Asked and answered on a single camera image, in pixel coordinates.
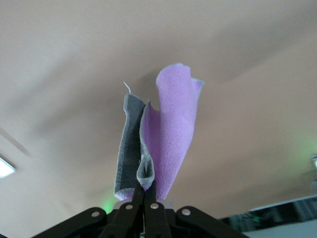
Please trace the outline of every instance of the metal screw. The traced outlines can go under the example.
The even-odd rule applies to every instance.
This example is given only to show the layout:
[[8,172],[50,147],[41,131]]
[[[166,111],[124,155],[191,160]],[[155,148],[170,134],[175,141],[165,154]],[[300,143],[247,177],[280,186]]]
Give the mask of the metal screw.
[[132,208],[133,208],[133,206],[131,204],[126,205],[126,207],[125,207],[125,209],[127,209],[127,210],[131,210]]
[[151,207],[152,209],[158,209],[158,208],[159,208],[159,205],[158,205],[157,203],[152,203],[152,204],[150,205],[150,207]]
[[91,214],[92,217],[97,217],[100,215],[100,212],[96,211]]
[[182,210],[182,214],[183,214],[184,216],[189,216],[189,215],[190,215],[190,210],[188,210],[188,209],[183,209],[183,210]]

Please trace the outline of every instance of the ceiling light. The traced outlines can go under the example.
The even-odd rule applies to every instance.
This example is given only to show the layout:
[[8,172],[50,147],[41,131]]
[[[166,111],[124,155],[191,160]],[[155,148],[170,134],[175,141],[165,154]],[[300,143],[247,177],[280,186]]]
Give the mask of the ceiling light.
[[8,161],[0,157],[0,179],[15,172],[15,167],[13,167]]

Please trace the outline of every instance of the fabric fold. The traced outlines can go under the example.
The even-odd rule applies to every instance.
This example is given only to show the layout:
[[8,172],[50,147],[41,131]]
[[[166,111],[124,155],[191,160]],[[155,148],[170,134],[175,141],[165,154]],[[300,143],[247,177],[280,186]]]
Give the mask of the fabric fold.
[[127,94],[115,181],[115,196],[131,198],[137,181],[149,188],[157,181],[157,197],[165,199],[194,134],[197,105],[203,82],[191,77],[181,63],[164,68],[156,86],[160,111]]

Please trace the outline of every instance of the gray towel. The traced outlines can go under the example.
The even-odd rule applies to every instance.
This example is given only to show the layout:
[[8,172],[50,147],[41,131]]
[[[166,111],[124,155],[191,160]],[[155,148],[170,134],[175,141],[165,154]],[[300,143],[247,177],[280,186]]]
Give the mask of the gray towel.
[[144,108],[145,104],[139,97],[130,93],[125,95],[126,121],[119,148],[114,186],[114,195],[120,200],[132,198],[138,182],[144,188],[149,188],[154,180],[153,160],[140,133]]

